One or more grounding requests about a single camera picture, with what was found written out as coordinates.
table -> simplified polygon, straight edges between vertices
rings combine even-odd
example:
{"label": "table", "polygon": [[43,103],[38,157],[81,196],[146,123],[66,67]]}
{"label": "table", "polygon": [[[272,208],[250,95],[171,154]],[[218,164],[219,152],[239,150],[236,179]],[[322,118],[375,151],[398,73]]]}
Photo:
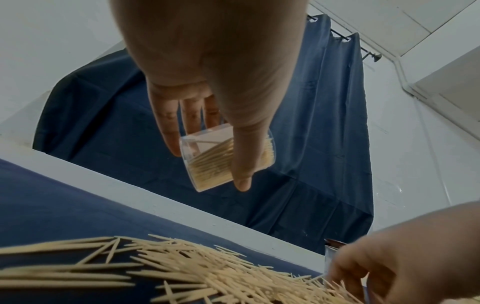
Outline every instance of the table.
{"label": "table", "polygon": [[[167,236],[229,247],[279,271],[302,275],[323,271],[322,255],[4,139],[0,139],[0,181],[0,246],[99,236],[95,234],[99,231],[123,233],[119,229],[146,237],[161,230]],[[2,257],[0,267],[25,260]],[[58,294],[63,296],[89,295]],[[106,296],[97,294],[94,302],[105,302]]]}

curtain fold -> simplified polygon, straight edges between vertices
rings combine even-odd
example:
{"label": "curtain fold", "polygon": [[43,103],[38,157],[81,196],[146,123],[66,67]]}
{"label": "curtain fold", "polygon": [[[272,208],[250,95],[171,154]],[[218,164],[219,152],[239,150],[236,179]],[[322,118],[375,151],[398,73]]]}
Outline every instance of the curtain fold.
{"label": "curtain fold", "polygon": [[246,193],[231,183],[196,193],[182,160],[163,143],[145,79],[125,51],[56,85],[34,148],[319,253],[324,238],[354,241],[373,220],[360,38],[344,42],[330,26],[326,15],[306,23],[270,126],[276,163]]}

clear plastic container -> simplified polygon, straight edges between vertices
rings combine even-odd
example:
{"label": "clear plastic container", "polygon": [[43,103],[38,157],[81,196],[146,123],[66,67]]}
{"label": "clear plastic container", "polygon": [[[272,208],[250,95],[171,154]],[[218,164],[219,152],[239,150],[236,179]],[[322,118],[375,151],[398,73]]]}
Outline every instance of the clear plastic container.
{"label": "clear plastic container", "polygon": [[[230,124],[180,138],[181,156],[195,190],[202,192],[233,180],[230,171],[233,138],[234,130]],[[257,171],[272,166],[275,159],[275,143],[269,130]]]}

white ceiling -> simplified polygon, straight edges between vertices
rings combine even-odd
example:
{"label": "white ceiling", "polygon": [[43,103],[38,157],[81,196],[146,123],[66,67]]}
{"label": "white ceiling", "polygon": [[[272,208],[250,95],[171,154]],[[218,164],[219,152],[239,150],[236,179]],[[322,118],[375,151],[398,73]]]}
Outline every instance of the white ceiling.
{"label": "white ceiling", "polygon": [[408,52],[475,0],[312,0],[394,56]]}

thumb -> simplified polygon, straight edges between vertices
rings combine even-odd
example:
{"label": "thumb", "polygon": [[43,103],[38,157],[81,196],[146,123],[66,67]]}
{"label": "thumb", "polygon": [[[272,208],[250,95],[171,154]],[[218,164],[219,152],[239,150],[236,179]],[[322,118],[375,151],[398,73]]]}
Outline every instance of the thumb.
{"label": "thumb", "polygon": [[253,127],[233,127],[233,160],[231,174],[239,191],[248,191],[252,176],[264,150],[268,124]]}
{"label": "thumb", "polygon": [[411,279],[398,277],[390,292],[387,294],[385,304],[438,304],[441,299],[437,292],[429,292],[421,284]]}

